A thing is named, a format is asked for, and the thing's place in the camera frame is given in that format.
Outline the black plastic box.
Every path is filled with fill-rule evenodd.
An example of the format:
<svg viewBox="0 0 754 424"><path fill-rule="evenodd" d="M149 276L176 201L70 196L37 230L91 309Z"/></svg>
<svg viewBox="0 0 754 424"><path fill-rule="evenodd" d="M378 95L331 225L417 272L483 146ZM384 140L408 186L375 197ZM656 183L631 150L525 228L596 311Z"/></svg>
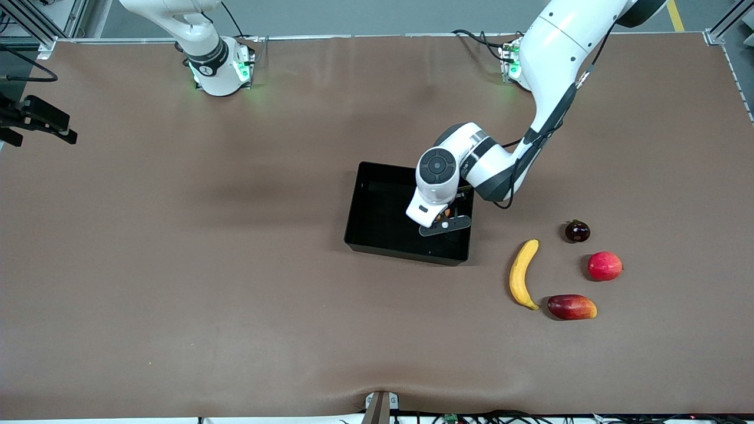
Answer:
<svg viewBox="0 0 754 424"><path fill-rule="evenodd" d="M471 227L422 237L419 224L406 215L415 184L412 167L363 161L348 214L344 242L353 251L424 263L457 266L469 258ZM472 217L473 188L461 180L452 205L455 216Z"/></svg>

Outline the yellow banana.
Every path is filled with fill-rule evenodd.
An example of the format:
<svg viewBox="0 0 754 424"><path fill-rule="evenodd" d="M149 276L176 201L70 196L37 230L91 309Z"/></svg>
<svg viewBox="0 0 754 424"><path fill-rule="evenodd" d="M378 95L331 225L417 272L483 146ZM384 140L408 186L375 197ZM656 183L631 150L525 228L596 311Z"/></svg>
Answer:
<svg viewBox="0 0 754 424"><path fill-rule="evenodd" d="M531 261L538 252L540 242L537 239L526 241L518 250L509 273L508 287L512 298L520 305L530 310L539 310L539 305L531 298L526 286L526 272Z"/></svg>

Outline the red yellow mango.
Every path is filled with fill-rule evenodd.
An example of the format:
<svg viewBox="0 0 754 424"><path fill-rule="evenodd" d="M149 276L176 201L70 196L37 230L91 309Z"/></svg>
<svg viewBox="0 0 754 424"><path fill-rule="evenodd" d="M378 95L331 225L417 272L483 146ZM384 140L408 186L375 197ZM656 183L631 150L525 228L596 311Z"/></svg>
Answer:
<svg viewBox="0 0 754 424"><path fill-rule="evenodd" d="M550 296L547 300L550 314L558 320L595 319L598 309L587 296L579 294L561 294Z"/></svg>

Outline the round red fruit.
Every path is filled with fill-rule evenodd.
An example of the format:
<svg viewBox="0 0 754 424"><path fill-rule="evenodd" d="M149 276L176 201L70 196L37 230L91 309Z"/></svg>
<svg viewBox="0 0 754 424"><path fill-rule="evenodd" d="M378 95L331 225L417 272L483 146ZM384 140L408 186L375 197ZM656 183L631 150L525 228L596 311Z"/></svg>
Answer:
<svg viewBox="0 0 754 424"><path fill-rule="evenodd" d="M587 261L587 272L595 281L613 281L624 271L620 257L609 251L593 253Z"/></svg>

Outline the aluminium frame post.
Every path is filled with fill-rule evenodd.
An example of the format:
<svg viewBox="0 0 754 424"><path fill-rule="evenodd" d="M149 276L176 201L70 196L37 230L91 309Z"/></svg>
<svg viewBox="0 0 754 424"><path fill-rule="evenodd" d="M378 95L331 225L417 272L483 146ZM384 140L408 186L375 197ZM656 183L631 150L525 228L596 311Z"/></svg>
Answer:
<svg viewBox="0 0 754 424"><path fill-rule="evenodd" d="M0 43L51 56L57 41L75 38L90 0L0 0Z"/></svg>
<svg viewBox="0 0 754 424"><path fill-rule="evenodd" d="M717 46L724 43L724 36L746 14L754 10L754 0L733 0L732 6L713 24L711 28L703 31L705 43L708 46Z"/></svg>

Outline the silver table edge rail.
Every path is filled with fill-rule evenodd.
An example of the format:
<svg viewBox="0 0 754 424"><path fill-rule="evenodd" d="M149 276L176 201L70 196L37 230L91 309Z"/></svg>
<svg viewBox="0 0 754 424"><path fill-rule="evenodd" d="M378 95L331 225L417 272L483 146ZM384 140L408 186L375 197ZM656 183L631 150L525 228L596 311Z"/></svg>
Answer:
<svg viewBox="0 0 754 424"><path fill-rule="evenodd" d="M681 35L681 34L700 34L706 36L705 31L682 31L682 32L628 32L628 31L613 31L615 35ZM517 33L512 32L500 32L500 33L485 33L489 38L512 38ZM321 40L332 38L389 38L389 37L408 37L408 38L422 38L422 37L452 37L458 34L450 32L442 33L405 33L405 34L389 34L389 35L351 35L351 34L336 34L336 35L288 35L288 36L235 36L241 41L261 42L261 41L304 41L304 40ZM175 39L170 37L150 37L150 38L57 38L56 44L62 42L81 44L81 45L158 45L158 44L172 44Z"/></svg>

